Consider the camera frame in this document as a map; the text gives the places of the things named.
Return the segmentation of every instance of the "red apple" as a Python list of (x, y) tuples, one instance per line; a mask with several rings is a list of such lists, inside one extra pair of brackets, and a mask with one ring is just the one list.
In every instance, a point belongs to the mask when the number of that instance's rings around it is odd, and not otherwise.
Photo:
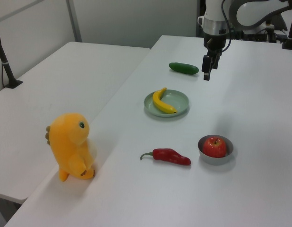
[(203, 145), (203, 153), (210, 157), (225, 157), (227, 152), (225, 141), (217, 136), (206, 139)]

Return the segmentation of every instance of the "banana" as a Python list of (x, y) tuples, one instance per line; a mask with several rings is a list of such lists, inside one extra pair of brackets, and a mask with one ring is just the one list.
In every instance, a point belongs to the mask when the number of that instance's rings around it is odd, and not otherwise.
[(161, 101), (161, 97), (166, 90), (167, 88), (164, 87), (161, 90), (155, 91), (154, 94), (152, 95), (152, 101), (154, 105), (164, 113), (175, 114), (178, 111), (172, 105), (169, 105)]

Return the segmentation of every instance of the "gray bowl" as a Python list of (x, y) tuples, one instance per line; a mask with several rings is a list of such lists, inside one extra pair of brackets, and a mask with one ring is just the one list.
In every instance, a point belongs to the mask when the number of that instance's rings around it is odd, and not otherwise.
[[(225, 157), (210, 157), (207, 156), (203, 153), (203, 145), (206, 141), (206, 139), (208, 139), (209, 137), (212, 136), (217, 136), (222, 138), (225, 143), (226, 143), (226, 147), (227, 147), (227, 153)], [(232, 152), (233, 152), (233, 144), (231, 143), (230, 140), (228, 140), (226, 137), (224, 136), (219, 136), (219, 135), (207, 135), (204, 136), (203, 138), (201, 138), (198, 142), (198, 150), (199, 150), (199, 155), (201, 157), (202, 160), (204, 160), (205, 162), (207, 162), (208, 164), (214, 165), (214, 166), (220, 166), (223, 165), (225, 163), (227, 163), (231, 156), (232, 156)]]

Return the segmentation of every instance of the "green cucumber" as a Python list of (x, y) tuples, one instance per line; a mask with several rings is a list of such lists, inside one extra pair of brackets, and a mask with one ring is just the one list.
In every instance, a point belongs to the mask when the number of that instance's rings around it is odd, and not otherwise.
[(194, 66), (194, 65), (188, 65), (188, 64), (184, 64), (184, 63), (178, 63), (178, 62), (171, 62), (169, 64), (170, 69), (176, 71), (176, 72), (180, 72), (180, 73), (184, 73), (184, 74), (196, 74), (198, 73), (198, 67)]

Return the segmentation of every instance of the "green plate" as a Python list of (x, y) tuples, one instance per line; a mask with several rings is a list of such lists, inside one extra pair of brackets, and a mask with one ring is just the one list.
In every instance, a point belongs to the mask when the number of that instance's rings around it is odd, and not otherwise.
[(188, 97), (181, 93), (180, 91), (176, 90), (166, 90), (161, 98), (162, 102), (165, 102), (169, 105), (172, 105), (178, 112), (177, 113), (164, 113), (163, 111), (159, 110), (152, 101), (152, 95), (151, 93), (147, 95), (147, 97), (144, 100), (144, 106), (145, 109), (158, 117), (174, 117), (177, 115), (182, 114), (185, 110), (187, 110), (189, 106), (189, 100)]

